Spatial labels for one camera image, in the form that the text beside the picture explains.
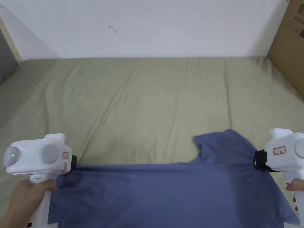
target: blue t-shirt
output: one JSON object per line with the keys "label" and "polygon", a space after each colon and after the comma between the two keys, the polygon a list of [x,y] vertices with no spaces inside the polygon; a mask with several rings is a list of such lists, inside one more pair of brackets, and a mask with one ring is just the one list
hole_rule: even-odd
{"label": "blue t-shirt", "polygon": [[256,149],[233,130],[195,138],[189,163],[78,166],[59,176],[49,223],[59,228],[284,227],[299,223]]}

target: white wall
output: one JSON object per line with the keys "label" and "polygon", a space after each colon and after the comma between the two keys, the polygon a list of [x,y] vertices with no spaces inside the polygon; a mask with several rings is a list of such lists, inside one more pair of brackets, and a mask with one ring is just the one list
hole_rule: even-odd
{"label": "white wall", "polygon": [[0,16],[24,60],[265,56],[288,5],[286,0],[1,1]]}

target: gray fabric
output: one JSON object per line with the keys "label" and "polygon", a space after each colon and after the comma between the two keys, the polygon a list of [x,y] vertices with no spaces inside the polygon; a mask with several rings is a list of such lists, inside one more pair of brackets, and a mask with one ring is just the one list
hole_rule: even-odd
{"label": "gray fabric", "polygon": [[0,84],[12,74],[17,66],[18,62],[0,31]]}

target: sticker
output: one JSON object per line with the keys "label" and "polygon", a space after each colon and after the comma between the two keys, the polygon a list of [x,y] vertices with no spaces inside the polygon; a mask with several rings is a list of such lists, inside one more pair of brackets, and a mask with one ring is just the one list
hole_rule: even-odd
{"label": "sticker", "polygon": [[273,149],[273,155],[280,155],[285,153],[286,153],[285,147],[278,147]]}
{"label": "sticker", "polygon": [[64,165],[63,165],[63,172],[65,172],[67,170],[67,164],[65,163]]}
{"label": "sticker", "polygon": [[62,159],[69,159],[69,152],[63,152]]}
{"label": "sticker", "polygon": [[301,3],[299,9],[297,8],[295,14],[291,14],[286,21],[286,27],[304,38],[304,3]]}

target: gripper handle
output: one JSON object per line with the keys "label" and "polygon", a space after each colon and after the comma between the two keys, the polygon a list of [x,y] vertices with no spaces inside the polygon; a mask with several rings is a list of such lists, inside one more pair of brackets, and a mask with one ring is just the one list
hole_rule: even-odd
{"label": "gripper handle", "polygon": [[301,224],[300,226],[304,226],[304,192],[303,191],[296,191],[295,192],[295,199],[297,201],[299,216]]}
{"label": "gripper handle", "polygon": [[[304,170],[290,170],[283,171],[286,183],[290,184],[293,179],[302,179],[304,180]],[[300,227],[304,227],[304,192],[295,191],[295,199],[297,201],[299,217],[300,217]]]}
{"label": "gripper handle", "polygon": [[[56,179],[57,175],[55,174],[32,174],[30,176],[30,182],[32,184],[37,184],[49,179]],[[49,208],[50,208],[50,200],[51,200],[51,192],[47,191],[44,195],[42,203],[38,207],[38,209],[31,216],[29,227],[31,228],[57,228],[58,224],[48,224],[47,219],[49,216]]]}

